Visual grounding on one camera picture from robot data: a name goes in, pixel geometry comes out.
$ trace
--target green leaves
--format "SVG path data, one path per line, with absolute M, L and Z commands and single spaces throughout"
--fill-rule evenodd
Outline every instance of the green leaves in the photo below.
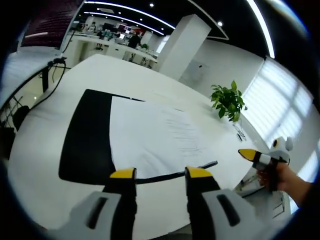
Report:
M 222 107 L 219 111 L 219 118 L 223 118 L 223 116 L 225 115 L 226 113 L 226 109 L 224 107 Z
M 237 90 L 237 84 L 236 84 L 235 80 L 233 80 L 232 83 L 231 83 L 231 89 L 234 90 L 234 91 Z
M 241 116 L 241 110 L 245 106 L 242 99 L 242 92 L 237 90 L 237 84 L 233 80 L 231 88 L 222 87 L 220 85 L 212 85 L 213 93 L 210 96 L 212 107 L 219 110 L 219 117 L 227 116 L 229 122 L 237 122 Z

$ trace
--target white round table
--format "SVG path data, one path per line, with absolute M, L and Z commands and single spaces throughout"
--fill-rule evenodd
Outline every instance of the white round table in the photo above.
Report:
M 212 148 L 210 161 L 218 161 L 207 170 L 221 188 L 234 189 L 251 167 L 238 149 L 254 149 L 254 144 L 248 137 L 240 142 L 230 122 L 215 119 L 207 97 L 153 70 L 97 54 L 63 76 L 52 96 L 26 116 L 13 143 L 9 181 L 25 211 L 47 229 L 65 224 L 76 204 L 103 189 L 58 176 L 68 126 L 86 89 L 168 104 L 188 112 Z M 136 190 L 133 239 L 156 238 L 190 223 L 184 177 L 139 184 Z

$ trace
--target white paper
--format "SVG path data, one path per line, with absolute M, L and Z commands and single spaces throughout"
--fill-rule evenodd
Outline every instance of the white paper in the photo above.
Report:
M 109 137 L 115 169 L 135 167 L 138 179 L 213 161 L 189 115 L 161 104 L 112 97 Z

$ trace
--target person's arm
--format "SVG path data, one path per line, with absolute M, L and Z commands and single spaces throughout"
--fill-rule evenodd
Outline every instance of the person's arm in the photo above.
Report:
M 312 184 L 298 177 L 285 163 L 279 163 L 276 171 L 278 173 L 277 189 L 286 192 L 295 201 L 297 206 L 300 207 Z M 258 171 L 258 176 L 260 184 L 268 187 L 270 182 L 268 174 Z

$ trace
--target black cable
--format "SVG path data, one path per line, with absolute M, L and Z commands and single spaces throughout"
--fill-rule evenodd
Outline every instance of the black cable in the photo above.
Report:
M 76 30 L 74 30 L 73 33 L 71 34 L 71 37 L 70 37 L 67 45 L 65 46 L 65 49 L 62 51 L 63 54 L 64 54 L 65 51 L 67 50 L 67 48 L 68 48 L 68 46 L 69 46 L 69 44 L 70 44 L 70 42 L 71 42 L 71 39 L 72 39 L 72 37 L 74 36 L 75 32 L 76 32 Z
M 11 128 L 11 125 L 10 125 L 10 123 L 9 123 L 10 114 L 9 114 L 9 116 L 7 115 L 7 110 L 6 110 L 6 109 L 4 110 L 4 112 L 5 112 L 4 127 L 6 127 L 6 125 L 8 124 L 9 127 Z
M 40 102 L 38 102 L 36 105 L 34 105 L 34 106 L 31 108 L 31 110 L 34 109 L 35 107 L 37 107 L 39 104 L 43 103 L 45 100 L 47 100 L 47 99 L 55 92 L 55 90 L 56 90 L 57 87 L 59 86 L 59 84 L 60 84 L 60 82 L 61 82 L 61 79 L 62 79 L 62 77 L 64 76 L 65 71 L 66 71 L 66 63 L 64 62 L 63 65 L 64 65 L 63 72 L 62 72 L 61 77 L 60 77 L 57 85 L 55 86 L 55 88 L 52 90 L 52 92 L 51 92 L 46 98 L 42 99 Z
M 15 96 L 13 96 L 13 99 L 16 101 L 17 104 L 19 104 L 21 107 L 23 107 L 22 104 L 16 99 Z
M 242 198 L 243 198 L 243 199 L 244 199 L 244 198 L 247 198 L 247 197 L 249 197 L 249 196 L 251 196 L 251 195 L 253 195 L 253 194 L 256 194 L 257 192 L 259 192 L 260 190 L 265 189 L 265 188 L 266 188 L 266 187 L 263 186 L 263 187 L 259 188 L 258 190 L 255 190 L 255 191 L 253 191 L 253 192 L 251 192 L 251 193 L 249 193 L 249 194 L 247 194 L 247 195 L 242 196 Z
M 55 79 L 54 79 L 54 76 L 55 76 L 55 72 L 57 70 L 57 66 L 58 66 L 58 63 L 54 66 L 54 70 L 53 70 L 53 73 L 52 73 L 52 82 L 55 83 Z

